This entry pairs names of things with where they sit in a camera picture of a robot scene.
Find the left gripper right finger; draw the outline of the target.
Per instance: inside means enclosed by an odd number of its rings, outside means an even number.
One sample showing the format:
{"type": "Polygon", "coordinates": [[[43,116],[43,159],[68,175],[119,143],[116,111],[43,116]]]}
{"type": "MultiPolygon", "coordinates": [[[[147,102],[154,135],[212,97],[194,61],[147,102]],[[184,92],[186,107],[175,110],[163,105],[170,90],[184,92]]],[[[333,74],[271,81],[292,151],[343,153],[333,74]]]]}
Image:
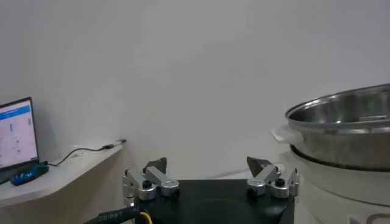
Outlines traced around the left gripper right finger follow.
{"type": "Polygon", "coordinates": [[[247,180],[247,196],[257,198],[270,192],[271,197],[286,199],[299,196],[300,174],[296,168],[279,169],[266,159],[247,157],[253,177],[247,180]]]}

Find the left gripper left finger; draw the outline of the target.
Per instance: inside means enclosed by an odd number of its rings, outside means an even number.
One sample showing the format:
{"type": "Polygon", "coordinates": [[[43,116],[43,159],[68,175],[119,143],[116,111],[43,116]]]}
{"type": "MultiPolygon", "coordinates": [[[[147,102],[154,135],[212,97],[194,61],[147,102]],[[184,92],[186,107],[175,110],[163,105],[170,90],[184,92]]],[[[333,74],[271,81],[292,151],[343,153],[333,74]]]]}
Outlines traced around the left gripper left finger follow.
{"type": "Polygon", "coordinates": [[[122,176],[122,194],[124,199],[139,198],[150,201],[162,197],[176,199],[180,195],[178,180],[166,175],[167,157],[149,161],[142,170],[127,169],[122,176]]]}

